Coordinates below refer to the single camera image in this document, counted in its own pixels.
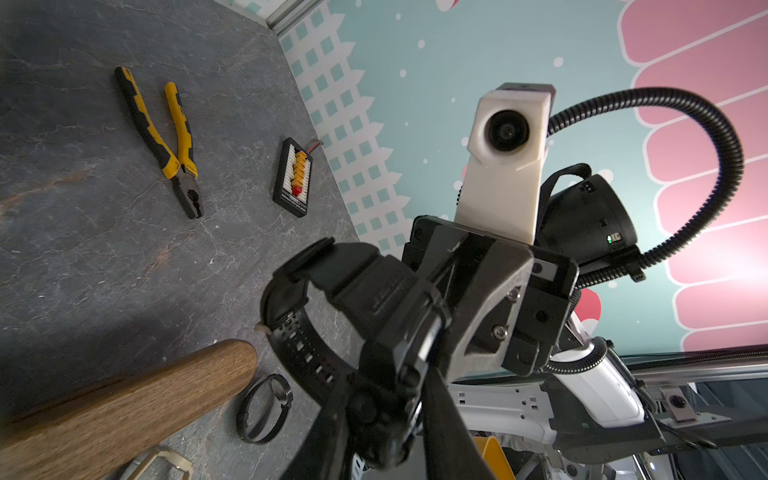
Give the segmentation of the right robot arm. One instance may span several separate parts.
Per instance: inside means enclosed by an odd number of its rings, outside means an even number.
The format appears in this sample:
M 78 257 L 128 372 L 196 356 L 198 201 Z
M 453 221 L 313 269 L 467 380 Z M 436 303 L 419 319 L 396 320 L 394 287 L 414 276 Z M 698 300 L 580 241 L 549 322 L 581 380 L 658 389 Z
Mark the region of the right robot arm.
M 571 315 L 582 291 L 646 271 L 687 247 L 725 209 L 744 174 L 744 155 L 729 119 L 686 90 L 641 87 L 598 96 L 559 113 L 545 84 L 505 83 L 484 94 L 468 140 L 468 172 L 456 213 L 418 217 L 402 260 L 450 307 L 439 380 L 426 393 L 425 450 L 434 478 L 487 472 L 447 385 L 498 368 L 544 375 L 550 417 L 543 444 L 567 459 L 604 464 L 683 441 L 656 418 L 655 403 L 610 344 L 582 334 Z M 578 122 L 636 107 L 662 107 L 699 125 L 718 160 L 703 205 L 648 251 L 607 181 L 584 163 L 563 169 L 575 186 L 555 191 L 543 175 L 549 137 Z

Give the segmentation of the wooden watch stand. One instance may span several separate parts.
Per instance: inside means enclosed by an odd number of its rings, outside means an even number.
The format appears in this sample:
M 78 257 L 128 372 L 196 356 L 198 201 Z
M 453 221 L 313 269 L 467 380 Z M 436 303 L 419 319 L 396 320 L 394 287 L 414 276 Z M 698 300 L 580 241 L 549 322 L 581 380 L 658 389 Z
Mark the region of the wooden watch stand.
M 13 419 L 4 479 L 101 479 L 239 394 L 258 366 L 243 340 L 77 392 Z

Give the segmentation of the chunky black sport watch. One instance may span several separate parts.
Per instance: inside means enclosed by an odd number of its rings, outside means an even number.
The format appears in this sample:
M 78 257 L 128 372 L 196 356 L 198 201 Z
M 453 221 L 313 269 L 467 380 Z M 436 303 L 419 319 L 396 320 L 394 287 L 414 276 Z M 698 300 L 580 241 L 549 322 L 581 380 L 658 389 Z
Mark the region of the chunky black sport watch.
M 314 329 L 306 311 L 311 287 L 324 293 L 363 339 L 358 366 L 341 359 Z M 331 237 L 274 272 L 260 316 L 274 353 L 319 405 L 352 373 L 383 394 L 416 401 L 439 333 L 451 323 L 438 289 L 407 264 L 370 244 Z

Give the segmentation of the black band watch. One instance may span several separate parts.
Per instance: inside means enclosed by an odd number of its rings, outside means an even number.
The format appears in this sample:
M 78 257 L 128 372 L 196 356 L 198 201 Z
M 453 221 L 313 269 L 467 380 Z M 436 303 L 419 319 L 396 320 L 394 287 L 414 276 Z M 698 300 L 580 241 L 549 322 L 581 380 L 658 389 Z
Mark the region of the black band watch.
M 287 422 L 294 400 L 288 380 L 281 374 L 265 376 L 243 397 L 236 414 L 240 439 L 263 445 L 274 440 Z

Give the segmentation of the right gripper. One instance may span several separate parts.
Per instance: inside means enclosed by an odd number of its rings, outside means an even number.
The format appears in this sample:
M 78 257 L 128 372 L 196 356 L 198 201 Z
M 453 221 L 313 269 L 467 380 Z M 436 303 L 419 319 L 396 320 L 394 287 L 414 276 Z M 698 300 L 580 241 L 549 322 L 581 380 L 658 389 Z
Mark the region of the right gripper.
M 422 215 L 402 260 L 432 281 L 448 304 L 452 321 L 434 351 L 445 380 L 544 371 L 575 289 L 573 259 Z

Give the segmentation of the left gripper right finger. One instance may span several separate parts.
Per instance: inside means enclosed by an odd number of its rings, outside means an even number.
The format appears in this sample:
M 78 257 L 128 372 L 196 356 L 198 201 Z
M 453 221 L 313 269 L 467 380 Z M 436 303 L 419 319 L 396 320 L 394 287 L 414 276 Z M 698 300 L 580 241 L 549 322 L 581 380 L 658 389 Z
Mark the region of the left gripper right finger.
M 494 479 L 478 453 L 440 372 L 430 367 L 422 389 L 428 479 Z

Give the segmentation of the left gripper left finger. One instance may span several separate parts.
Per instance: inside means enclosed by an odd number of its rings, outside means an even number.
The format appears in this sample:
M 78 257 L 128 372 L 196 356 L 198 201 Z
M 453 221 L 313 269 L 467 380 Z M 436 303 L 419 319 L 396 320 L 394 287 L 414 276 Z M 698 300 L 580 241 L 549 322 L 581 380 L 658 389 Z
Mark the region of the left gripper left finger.
M 337 378 L 282 479 L 363 479 L 372 461 L 351 425 L 349 402 L 366 371 L 359 364 Z

